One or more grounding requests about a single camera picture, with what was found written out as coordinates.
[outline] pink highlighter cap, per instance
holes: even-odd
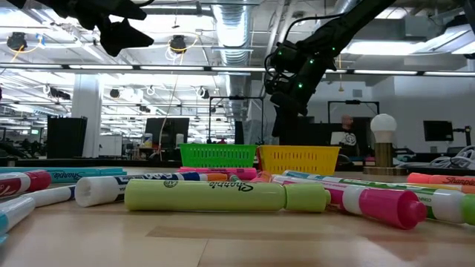
[[[31,180],[30,187],[27,189],[28,192],[46,189],[51,184],[51,174],[47,171],[27,171],[25,174],[28,175]]]
[[[412,173],[407,177],[407,182],[411,183],[430,183],[432,175]]]
[[[416,227],[427,214],[425,205],[411,191],[365,189],[359,205],[364,215],[404,230]]]

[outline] orange highlighter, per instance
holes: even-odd
[[[407,177],[407,182],[419,184],[475,186],[475,177],[454,177],[448,175],[427,175],[412,173]]]
[[[435,188],[435,189],[445,189],[445,190],[457,190],[465,194],[475,194],[475,186],[473,185],[439,185],[439,184],[419,184],[419,183],[398,183],[398,185],[410,185],[410,186],[417,186],[417,187],[425,187],[425,188]]]

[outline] desk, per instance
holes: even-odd
[[[130,174],[172,171],[126,168]],[[339,173],[382,182],[403,177]],[[475,227],[426,221],[403,231],[324,214],[128,212],[123,203],[36,209],[10,231],[0,266],[474,266]]]

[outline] yellow basket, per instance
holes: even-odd
[[[261,167],[272,174],[285,170],[333,175],[339,147],[263,145],[259,147]]]

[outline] marker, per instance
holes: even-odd
[[[44,170],[50,173],[52,183],[76,183],[83,177],[126,175],[122,168],[24,168],[6,167],[0,168],[0,173],[25,172]]]
[[[45,205],[74,200],[75,187],[75,185],[69,185],[59,188],[40,190],[33,193],[21,195],[20,197],[33,198],[35,200],[35,206],[38,208]]]
[[[35,200],[31,197],[19,197],[0,204],[0,237],[35,209]]]
[[[295,174],[294,171],[286,171],[285,174],[288,176],[303,176],[302,173]],[[384,182],[323,177],[313,174],[307,174],[307,179],[339,182],[347,185],[362,185],[371,188],[409,190],[414,192],[419,200],[424,203],[427,208],[427,218],[443,220],[450,223],[468,223],[475,225],[475,195],[473,194],[463,194],[462,192],[454,190],[421,188]]]
[[[51,175],[46,171],[0,174],[0,197],[42,190],[50,184]]]
[[[273,182],[322,184],[330,192],[331,205],[342,211],[381,220],[389,225],[409,230],[426,217],[426,208],[411,191],[366,188],[337,182],[274,176]]]
[[[241,180],[239,179],[239,177],[237,175],[231,175],[229,177],[229,181],[230,182],[241,182]]]
[[[189,181],[226,181],[225,174],[141,174],[110,177],[85,177],[76,184],[76,202],[90,207],[124,200],[125,187],[131,179],[165,179]]]
[[[186,182],[133,179],[125,189],[129,211],[322,212],[330,193],[319,184]]]
[[[428,183],[443,185],[475,185],[475,177],[454,177],[447,175],[427,175],[412,173],[407,177],[407,182]]]
[[[457,190],[465,194],[475,194],[475,185],[449,185],[449,184],[419,184],[419,183],[398,183],[398,185],[419,186],[424,188]]]
[[[261,171],[251,182],[270,182],[272,174],[268,171]]]
[[[178,172],[187,172],[195,171],[200,174],[234,174],[243,181],[250,181],[254,179],[258,172],[255,168],[191,168],[191,167],[181,167]]]

